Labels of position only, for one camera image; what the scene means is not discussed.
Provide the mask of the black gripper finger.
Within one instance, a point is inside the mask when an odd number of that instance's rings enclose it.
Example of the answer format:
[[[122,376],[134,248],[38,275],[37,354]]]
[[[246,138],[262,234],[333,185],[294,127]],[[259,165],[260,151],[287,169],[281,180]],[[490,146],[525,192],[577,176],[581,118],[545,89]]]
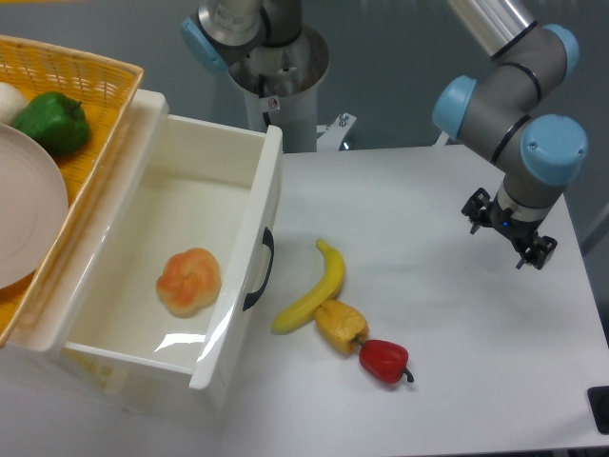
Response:
[[[537,270],[543,269],[551,259],[558,241],[549,236],[539,236],[535,234],[530,240],[517,240],[515,251],[519,254],[520,260],[516,264],[516,269],[527,265]]]
[[[484,188],[478,188],[462,207],[462,215],[465,216],[470,225],[470,233],[475,234],[480,228],[490,228],[491,220],[488,207],[491,200]]]

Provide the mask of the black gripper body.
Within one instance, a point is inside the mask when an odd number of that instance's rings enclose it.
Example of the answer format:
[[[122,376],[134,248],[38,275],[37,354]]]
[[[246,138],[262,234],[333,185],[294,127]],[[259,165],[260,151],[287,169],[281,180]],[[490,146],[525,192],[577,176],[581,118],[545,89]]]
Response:
[[[540,241],[540,221],[522,221],[516,218],[514,204],[505,192],[497,192],[487,208],[491,227],[506,238],[516,252],[526,252]]]

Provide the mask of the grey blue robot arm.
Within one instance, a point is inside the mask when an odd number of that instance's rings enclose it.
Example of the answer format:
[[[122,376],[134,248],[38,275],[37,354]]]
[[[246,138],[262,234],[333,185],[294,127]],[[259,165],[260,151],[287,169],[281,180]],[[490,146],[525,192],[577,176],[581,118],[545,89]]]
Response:
[[[539,226],[579,175],[588,140],[569,117],[531,112],[572,73],[578,41],[563,27],[539,25],[519,1],[450,7],[495,69],[483,81],[454,79],[432,119],[504,175],[495,194],[477,190],[462,213],[474,229],[492,228],[508,239],[522,265],[543,268],[557,242],[540,235]],[[316,89],[329,55],[303,23],[300,2],[204,1],[181,33],[204,68],[228,73],[241,89],[252,129],[280,128],[288,152],[317,149]]]

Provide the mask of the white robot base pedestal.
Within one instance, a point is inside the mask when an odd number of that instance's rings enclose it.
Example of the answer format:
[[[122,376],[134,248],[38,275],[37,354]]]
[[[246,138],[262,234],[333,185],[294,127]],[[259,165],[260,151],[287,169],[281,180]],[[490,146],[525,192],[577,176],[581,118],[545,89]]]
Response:
[[[328,69],[325,40],[304,26],[285,47],[254,49],[229,75],[244,96],[250,129],[281,129],[285,152],[328,152],[349,148],[347,136],[357,121],[342,112],[329,124],[318,122],[318,88]]]

